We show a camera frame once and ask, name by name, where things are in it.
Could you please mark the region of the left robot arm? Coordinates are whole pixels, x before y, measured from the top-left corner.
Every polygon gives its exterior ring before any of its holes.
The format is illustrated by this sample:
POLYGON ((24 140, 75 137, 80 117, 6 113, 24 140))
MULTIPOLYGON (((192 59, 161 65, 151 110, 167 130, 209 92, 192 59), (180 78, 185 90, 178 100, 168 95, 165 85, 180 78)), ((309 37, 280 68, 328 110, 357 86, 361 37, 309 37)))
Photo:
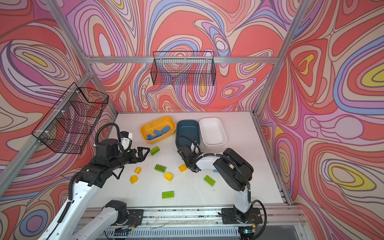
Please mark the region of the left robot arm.
POLYGON ((80 222, 93 198, 100 192, 110 177, 120 179, 115 170, 123 171, 126 165, 143 162, 149 148, 132 148, 133 134, 121 131, 115 123, 100 127, 95 136, 96 155, 69 183, 69 196, 48 228, 40 236, 41 240, 95 240, 112 225, 131 231, 140 220, 131 216, 127 204, 109 201, 101 212, 78 232, 80 222))

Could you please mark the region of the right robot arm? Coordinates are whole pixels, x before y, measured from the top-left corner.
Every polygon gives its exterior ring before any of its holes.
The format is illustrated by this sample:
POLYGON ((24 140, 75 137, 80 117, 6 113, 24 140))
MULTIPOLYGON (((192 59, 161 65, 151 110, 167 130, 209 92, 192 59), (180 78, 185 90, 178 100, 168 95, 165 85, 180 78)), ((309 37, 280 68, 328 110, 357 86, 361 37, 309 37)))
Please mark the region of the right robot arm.
POLYGON ((177 152, 187 168, 195 173, 205 170, 216 170, 227 185, 234 190, 235 203, 232 208, 224 208, 219 212, 224 224, 252 224, 264 222, 260 209, 254 208, 260 201, 251 200, 251 184, 253 167, 237 152, 227 148, 224 152, 203 154, 186 145, 177 146, 177 152))

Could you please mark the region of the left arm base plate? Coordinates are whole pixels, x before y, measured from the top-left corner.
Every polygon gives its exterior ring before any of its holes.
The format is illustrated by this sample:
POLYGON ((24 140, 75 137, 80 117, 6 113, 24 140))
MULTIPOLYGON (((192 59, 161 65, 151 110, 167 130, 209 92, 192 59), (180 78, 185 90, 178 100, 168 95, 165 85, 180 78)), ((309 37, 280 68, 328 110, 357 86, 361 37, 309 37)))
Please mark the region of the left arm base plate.
POLYGON ((128 209, 126 214, 118 217, 118 220, 115 224, 118 226, 137 227, 142 224, 143 215, 143 209, 128 209))

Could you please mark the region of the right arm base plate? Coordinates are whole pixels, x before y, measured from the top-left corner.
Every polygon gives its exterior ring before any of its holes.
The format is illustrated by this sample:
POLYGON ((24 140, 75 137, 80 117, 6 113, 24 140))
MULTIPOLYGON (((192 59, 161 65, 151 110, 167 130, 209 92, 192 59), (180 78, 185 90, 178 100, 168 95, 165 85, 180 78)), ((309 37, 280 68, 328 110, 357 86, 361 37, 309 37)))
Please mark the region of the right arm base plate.
POLYGON ((259 208, 250 208, 246 213, 242 213, 236 208, 222 208, 221 214, 223 224, 246 224, 259 225, 263 223, 263 218, 259 208))

